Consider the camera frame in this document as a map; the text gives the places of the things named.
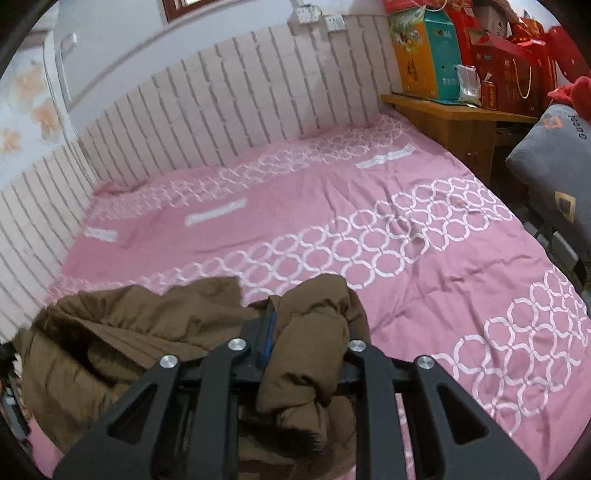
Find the orange teal gift box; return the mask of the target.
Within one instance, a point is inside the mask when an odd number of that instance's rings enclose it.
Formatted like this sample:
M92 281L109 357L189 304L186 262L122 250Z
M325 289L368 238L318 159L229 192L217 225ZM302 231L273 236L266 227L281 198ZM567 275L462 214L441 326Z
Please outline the orange teal gift box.
M425 7L394 12L389 17L403 93L457 103L462 64L455 26L444 10Z

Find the wooden bedside table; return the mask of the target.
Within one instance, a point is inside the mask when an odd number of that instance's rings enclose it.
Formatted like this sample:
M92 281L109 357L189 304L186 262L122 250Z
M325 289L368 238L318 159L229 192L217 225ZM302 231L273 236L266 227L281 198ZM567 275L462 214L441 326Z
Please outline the wooden bedside table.
M381 99L461 160L485 184L491 182L496 153L514 148L538 122L536 117L401 94L384 94Z

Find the red gift boxes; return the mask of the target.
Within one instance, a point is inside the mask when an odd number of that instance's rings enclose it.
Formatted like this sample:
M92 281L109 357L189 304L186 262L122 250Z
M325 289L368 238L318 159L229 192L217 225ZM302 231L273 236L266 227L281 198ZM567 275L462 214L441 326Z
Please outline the red gift boxes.
M590 66L561 26L545 28L517 15L507 1L388 1L394 12L425 7L452 20L462 64L457 66L457 103L538 116L560 86L590 77Z

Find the grey pillow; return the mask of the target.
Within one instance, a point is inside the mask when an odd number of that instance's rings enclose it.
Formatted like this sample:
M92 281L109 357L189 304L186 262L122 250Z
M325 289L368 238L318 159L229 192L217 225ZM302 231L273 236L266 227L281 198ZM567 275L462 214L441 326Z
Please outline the grey pillow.
M506 165L530 205L581 257L590 255L590 124L552 104L509 154Z

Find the brown puffer jacket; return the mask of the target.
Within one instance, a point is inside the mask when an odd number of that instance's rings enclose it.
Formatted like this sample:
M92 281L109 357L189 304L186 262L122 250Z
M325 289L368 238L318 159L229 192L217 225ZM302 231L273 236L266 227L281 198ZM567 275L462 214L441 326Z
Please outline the brown puffer jacket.
M42 309L13 345L24 403L45 435L69 451L161 357L200 359L276 314L269 363L239 439L244 479L335 479L356 462L353 401L337 394L367 314L339 275L245 304L235 277L204 278L156 294L132 285L67 296Z

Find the white wall socket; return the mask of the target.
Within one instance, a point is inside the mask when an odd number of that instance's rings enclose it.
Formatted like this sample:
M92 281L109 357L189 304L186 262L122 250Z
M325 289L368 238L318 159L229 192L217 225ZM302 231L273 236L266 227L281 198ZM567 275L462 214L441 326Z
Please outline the white wall socket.
M294 9L295 18L301 25L318 23L322 19L322 9L315 5L301 5Z

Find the red cloth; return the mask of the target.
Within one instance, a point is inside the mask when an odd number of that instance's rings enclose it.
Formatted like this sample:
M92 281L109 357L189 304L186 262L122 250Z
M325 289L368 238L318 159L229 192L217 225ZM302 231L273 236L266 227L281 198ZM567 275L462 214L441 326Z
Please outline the red cloth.
M579 77L574 83L563 85L548 94L551 102L572 107L579 117L591 119L591 78Z

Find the pink patterned bed sheet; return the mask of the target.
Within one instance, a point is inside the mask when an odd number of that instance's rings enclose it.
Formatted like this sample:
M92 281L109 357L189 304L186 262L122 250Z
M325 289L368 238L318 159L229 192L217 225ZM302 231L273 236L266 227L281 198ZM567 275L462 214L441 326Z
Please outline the pink patterned bed sheet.
M590 419L590 321L513 212L405 117L276 144L232 168L99 186L51 299L235 277L252 302L322 273L384 352L430 354L542 478Z

